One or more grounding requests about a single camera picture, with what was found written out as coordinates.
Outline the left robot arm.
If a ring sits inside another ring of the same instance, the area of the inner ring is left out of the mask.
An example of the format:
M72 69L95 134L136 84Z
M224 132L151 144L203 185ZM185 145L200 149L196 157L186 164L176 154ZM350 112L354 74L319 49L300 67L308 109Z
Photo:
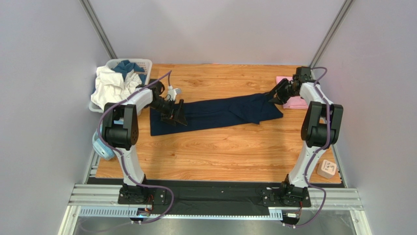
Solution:
M144 108L158 111L161 120L172 126L186 126L184 100L176 100L179 89L168 88L168 97L162 97L164 85L154 81L138 87L125 100L107 103L99 121L99 139L110 148L118 158L123 173L123 184L119 191L119 204L151 203L151 185L141 169L136 151L139 140L138 116Z

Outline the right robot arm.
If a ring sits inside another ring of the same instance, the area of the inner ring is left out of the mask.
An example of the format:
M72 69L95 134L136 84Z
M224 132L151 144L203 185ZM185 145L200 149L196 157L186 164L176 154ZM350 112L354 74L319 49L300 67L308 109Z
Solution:
M297 96L308 105L301 127L301 153L278 195L281 204L298 206L307 198L310 177L320 157L338 140L344 108L325 96L310 67L298 67L292 80L281 80L266 95L277 105Z

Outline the navy blue t shirt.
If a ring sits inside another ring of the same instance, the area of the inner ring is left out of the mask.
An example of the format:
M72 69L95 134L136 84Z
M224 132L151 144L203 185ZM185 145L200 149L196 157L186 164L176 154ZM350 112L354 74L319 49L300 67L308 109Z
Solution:
M265 94L251 94L184 104L187 125L175 126L161 120L161 114L150 110L150 135L162 136L241 124L260 124L283 117Z

